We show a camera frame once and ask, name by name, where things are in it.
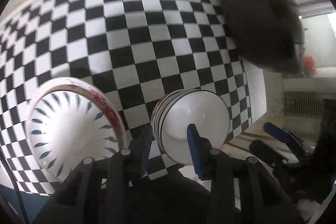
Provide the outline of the plain white bowl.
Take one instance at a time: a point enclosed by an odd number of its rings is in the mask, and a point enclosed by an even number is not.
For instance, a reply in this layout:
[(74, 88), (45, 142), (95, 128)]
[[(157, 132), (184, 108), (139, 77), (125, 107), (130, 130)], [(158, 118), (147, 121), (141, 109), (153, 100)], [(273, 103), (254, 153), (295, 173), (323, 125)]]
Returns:
[(230, 113), (224, 100), (208, 90), (192, 90), (163, 111), (158, 136), (165, 154), (173, 161), (192, 164), (187, 127), (195, 125), (198, 134), (220, 148), (230, 129)]

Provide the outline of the white plate blue stripes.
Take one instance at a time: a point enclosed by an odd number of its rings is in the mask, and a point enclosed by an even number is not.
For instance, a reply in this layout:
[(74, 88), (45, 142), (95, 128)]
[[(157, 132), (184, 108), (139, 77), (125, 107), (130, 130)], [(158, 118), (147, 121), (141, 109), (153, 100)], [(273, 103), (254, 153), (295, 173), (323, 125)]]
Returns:
[(60, 182), (83, 159), (108, 159), (120, 148), (103, 111), (71, 91), (57, 90), (31, 101), (26, 133), (38, 164)]

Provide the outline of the glass sliding door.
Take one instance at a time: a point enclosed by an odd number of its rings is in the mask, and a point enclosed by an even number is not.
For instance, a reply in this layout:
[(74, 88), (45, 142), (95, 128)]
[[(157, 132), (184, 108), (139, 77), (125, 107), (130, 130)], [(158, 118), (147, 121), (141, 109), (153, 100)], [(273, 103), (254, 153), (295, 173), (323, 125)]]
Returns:
[(335, 8), (330, 0), (295, 0), (304, 30), (302, 68), (264, 72), (266, 115), (278, 127), (317, 141), (324, 100), (335, 99)]

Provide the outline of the brown rice cooker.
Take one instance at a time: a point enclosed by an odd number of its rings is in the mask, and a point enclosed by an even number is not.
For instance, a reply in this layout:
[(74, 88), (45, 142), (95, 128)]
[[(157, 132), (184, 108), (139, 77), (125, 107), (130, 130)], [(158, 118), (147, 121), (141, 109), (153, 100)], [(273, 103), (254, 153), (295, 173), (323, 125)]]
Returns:
[(278, 73), (301, 70), (304, 32), (295, 0), (220, 1), (241, 57)]

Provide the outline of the checkered black white tablecloth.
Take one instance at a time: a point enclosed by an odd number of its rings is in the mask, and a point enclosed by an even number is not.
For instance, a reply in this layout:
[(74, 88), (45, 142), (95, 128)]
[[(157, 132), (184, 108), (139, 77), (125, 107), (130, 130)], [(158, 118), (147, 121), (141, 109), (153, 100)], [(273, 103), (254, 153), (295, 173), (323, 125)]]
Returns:
[(37, 88), (67, 76), (99, 88), (132, 136), (159, 98), (183, 88), (224, 99), (229, 139), (252, 123), (247, 77), (219, 0), (30, 0), (1, 20), (1, 150), (22, 192), (54, 191), (24, 122)]

